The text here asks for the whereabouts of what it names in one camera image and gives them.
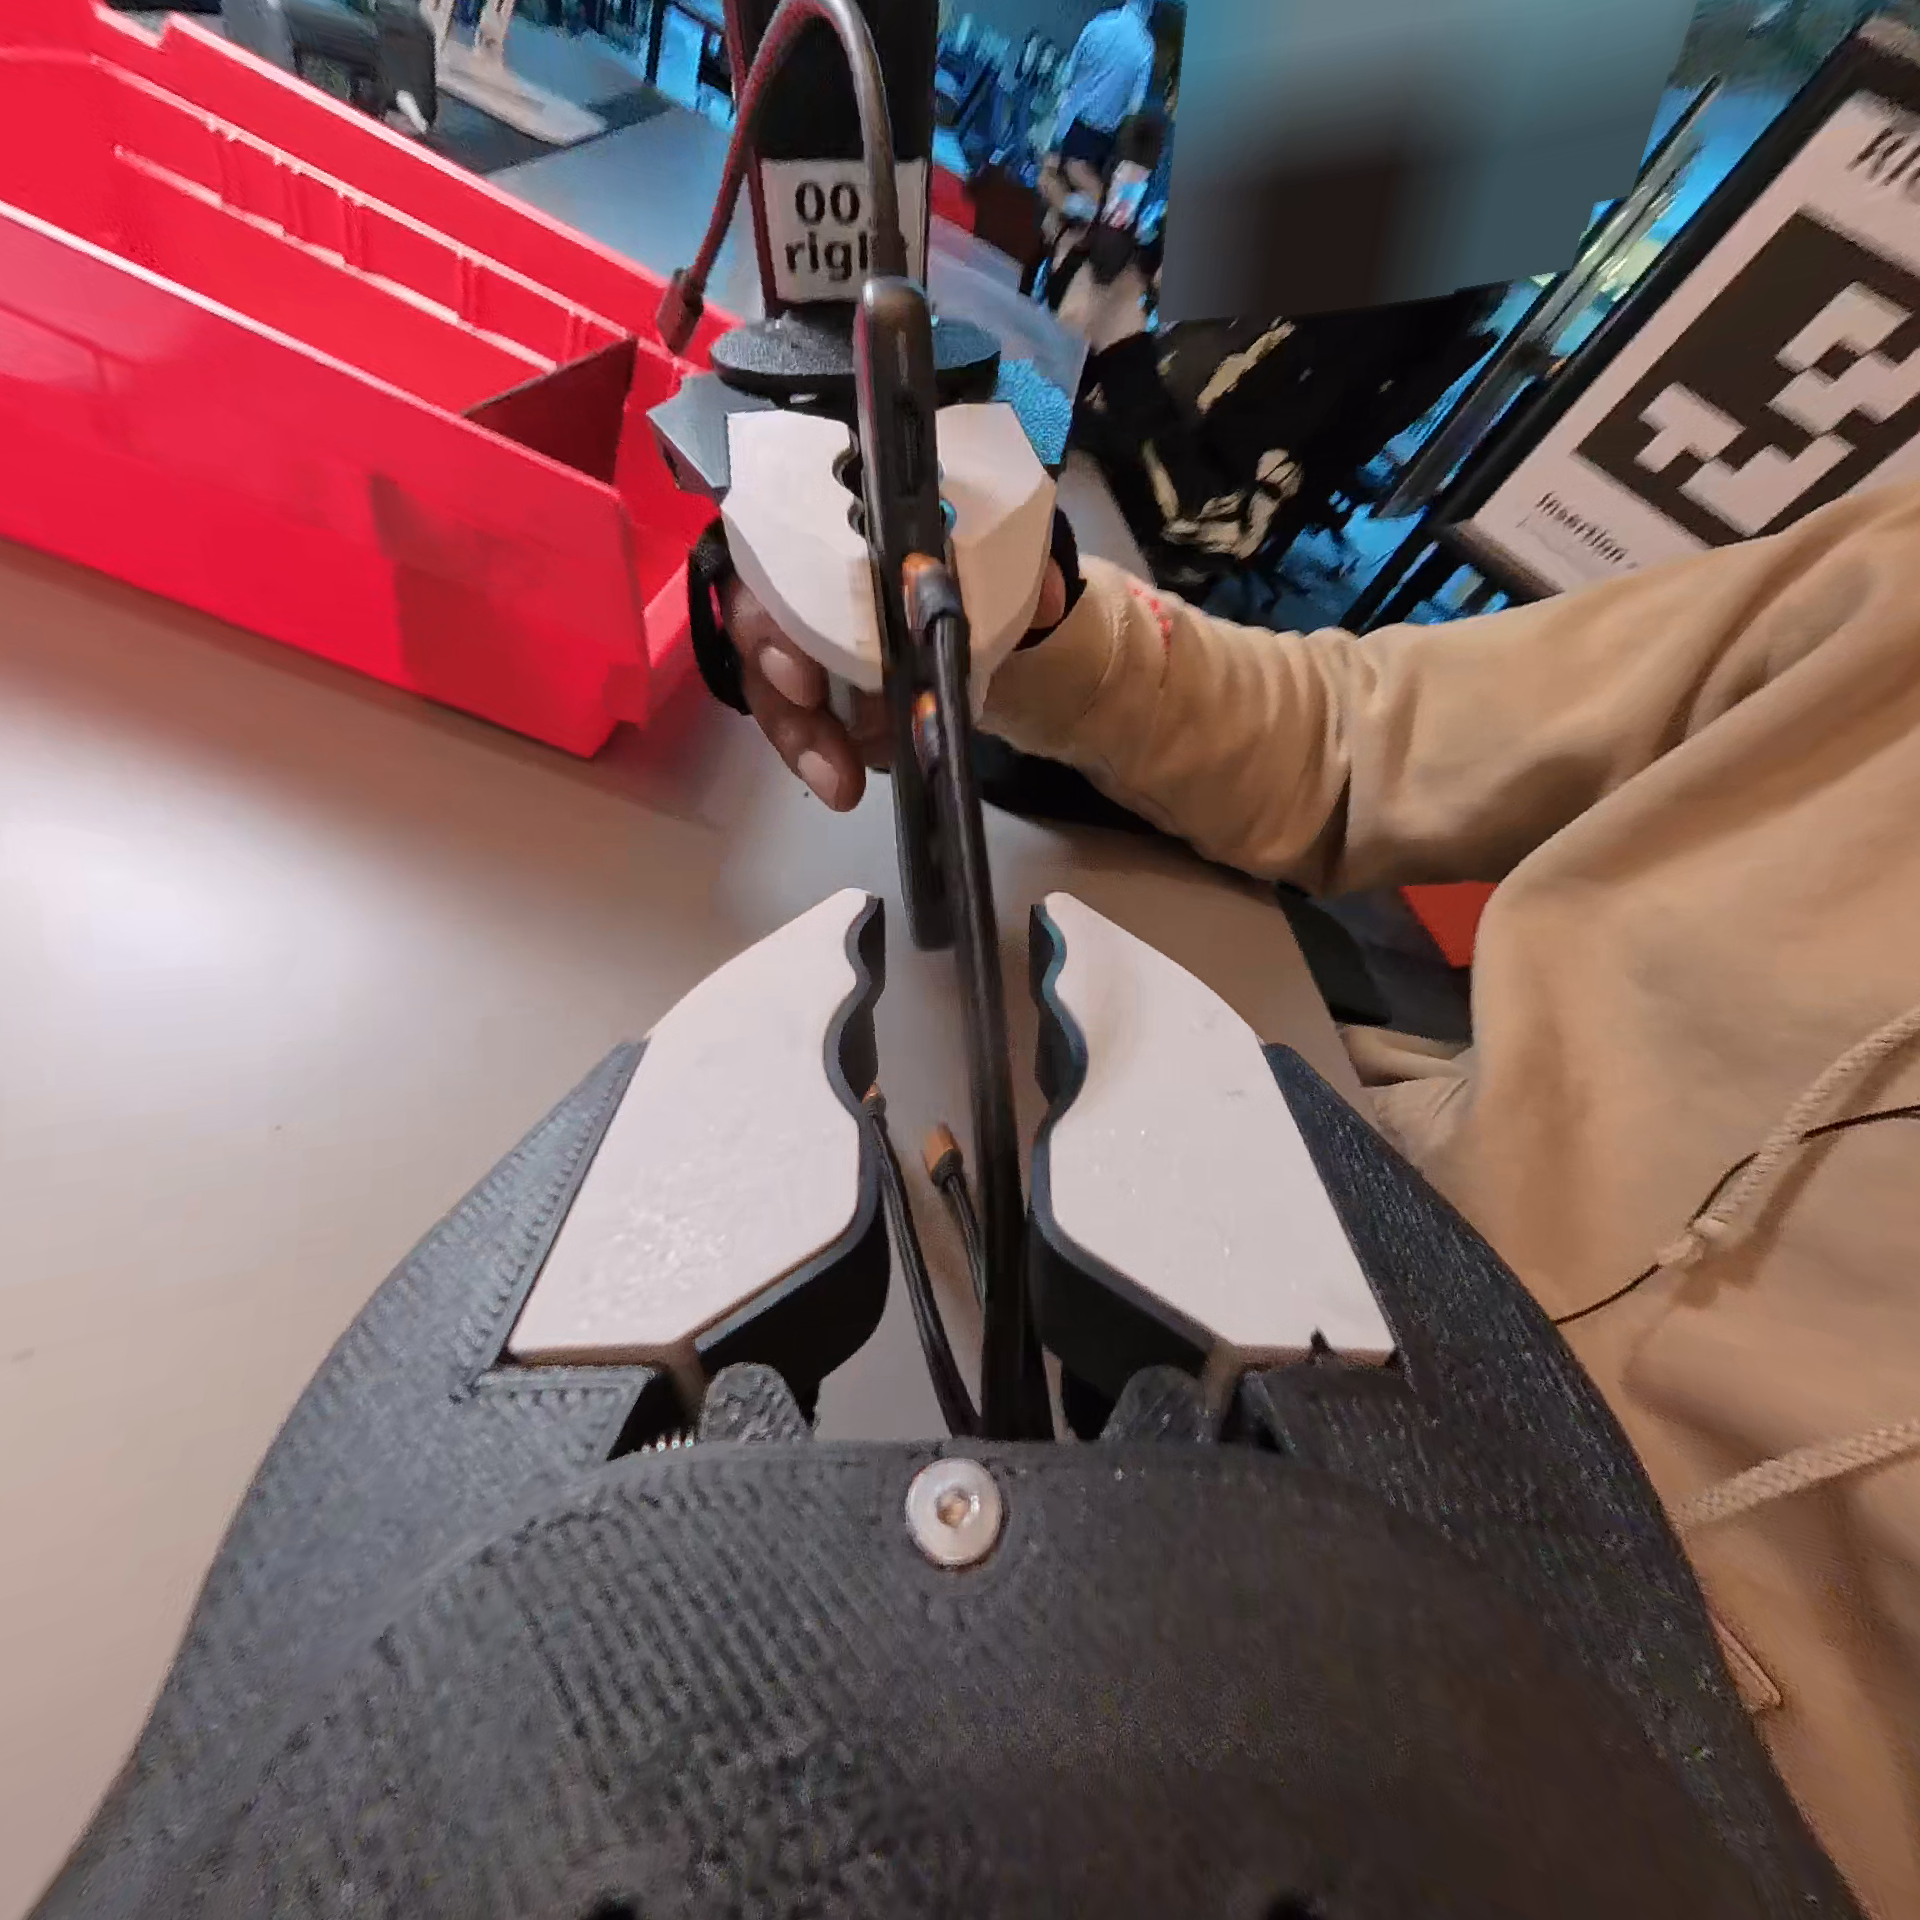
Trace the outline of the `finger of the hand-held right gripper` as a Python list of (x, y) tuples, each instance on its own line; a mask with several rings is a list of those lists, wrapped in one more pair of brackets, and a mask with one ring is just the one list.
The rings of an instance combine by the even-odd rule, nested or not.
[(1059, 490), (1002, 399), (945, 407), (937, 451), (950, 574), (970, 623), (970, 701), (984, 714), (995, 674), (1035, 623)]
[(854, 437), (798, 411), (728, 421), (733, 572), (786, 639), (845, 683), (881, 683), (873, 561), (848, 490)]

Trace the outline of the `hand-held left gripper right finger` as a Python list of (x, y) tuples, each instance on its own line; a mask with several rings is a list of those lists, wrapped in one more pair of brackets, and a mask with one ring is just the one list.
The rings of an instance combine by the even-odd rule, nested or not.
[(1258, 1030), (1197, 974), (1070, 893), (1028, 918), (1037, 1079), (1028, 1268), (1062, 1382), (1115, 1403), (1146, 1370), (1206, 1403), (1395, 1333)]

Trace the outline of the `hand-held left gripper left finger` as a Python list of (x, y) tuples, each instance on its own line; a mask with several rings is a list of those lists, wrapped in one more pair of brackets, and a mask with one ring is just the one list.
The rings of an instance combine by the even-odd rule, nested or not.
[(882, 982), (882, 900), (848, 887), (653, 1023), (520, 1307), (514, 1364), (641, 1366), (696, 1411), (756, 1363), (814, 1405), (889, 1294), (861, 1118)]

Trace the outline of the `black cable orange plug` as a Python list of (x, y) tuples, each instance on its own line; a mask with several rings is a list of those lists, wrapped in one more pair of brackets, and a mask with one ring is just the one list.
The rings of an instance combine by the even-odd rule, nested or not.
[(1052, 1411), (1026, 1270), (1021, 1134), (1002, 929), (986, 813), (972, 766), (970, 623), (946, 565), (912, 561), (905, 591), (912, 629), (929, 650), (931, 690), (920, 698), (916, 731), (940, 813), (950, 950), (968, 1044), (984, 1254), (978, 1415), (993, 1438), (1037, 1443), (1052, 1438)]
[(881, 1203), (907, 1307), (945, 1426), (1011, 1435), (1021, 1401), (1025, 1281), (1020, 1159), (1005, 1062), (998, 926), (974, 782), (968, 701), (920, 690), (899, 707), (893, 817), (899, 877), (912, 941), (948, 954), (960, 991), (972, 1155), (940, 1147), (929, 1174), (948, 1193), (980, 1313), (978, 1389), (968, 1389), (937, 1302), (882, 1097), (866, 1097), (866, 1137), (881, 1150)]

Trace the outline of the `red plastic bin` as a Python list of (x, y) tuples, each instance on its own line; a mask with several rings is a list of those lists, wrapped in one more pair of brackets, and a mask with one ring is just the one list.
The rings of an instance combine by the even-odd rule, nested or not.
[(665, 283), (186, 20), (4, 4), (4, 540), (593, 756), (692, 670)]

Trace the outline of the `person's right forearm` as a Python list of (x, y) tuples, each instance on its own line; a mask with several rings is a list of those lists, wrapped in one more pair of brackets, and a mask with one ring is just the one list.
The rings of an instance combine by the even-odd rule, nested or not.
[(1499, 881), (1659, 759), (1818, 681), (1916, 693), (1918, 490), (1450, 623), (1274, 633), (1090, 561), (1011, 655), (988, 731), (1197, 854), (1313, 893)]

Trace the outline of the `person's right hand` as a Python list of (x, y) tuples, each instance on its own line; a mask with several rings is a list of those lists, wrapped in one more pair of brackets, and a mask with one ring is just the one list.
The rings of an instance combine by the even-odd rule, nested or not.
[(888, 701), (851, 695), (837, 708), (828, 671), (773, 621), (741, 581), (721, 589), (718, 613), (732, 637), (750, 718), (784, 769), (830, 812), (848, 813), (866, 795), (869, 775), (893, 759)]

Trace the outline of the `white wooden document stand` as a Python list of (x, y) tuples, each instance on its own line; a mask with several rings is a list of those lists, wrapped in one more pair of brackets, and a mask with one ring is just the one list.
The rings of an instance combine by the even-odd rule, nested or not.
[(658, 117), (669, 100), (566, 4), (421, 2), (438, 89), (539, 154)]

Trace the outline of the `person's beige hoodie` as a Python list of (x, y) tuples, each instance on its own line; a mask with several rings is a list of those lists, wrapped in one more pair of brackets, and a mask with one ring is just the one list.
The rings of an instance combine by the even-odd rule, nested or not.
[[(1552, 1317), (1652, 1267), (1843, 1053), (1916, 1005), (1916, 818), (1661, 844), (1593, 813), (1478, 926), (1475, 1044), (1382, 1127)], [(1916, 1420), (1916, 1121), (1813, 1141), (1729, 1239), (1568, 1331), (1677, 1515)], [(1769, 1755), (1874, 1915), (1916, 1915), (1916, 1453), (1690, 1530), (1779, 1691)]]

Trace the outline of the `black white marker sign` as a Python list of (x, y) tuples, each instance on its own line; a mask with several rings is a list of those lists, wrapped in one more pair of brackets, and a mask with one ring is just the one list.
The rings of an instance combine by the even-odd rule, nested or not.
[(1865, 20), (1701, 204), (1446, 542), (1548, 596), (1916, 478), (1918, 39)]

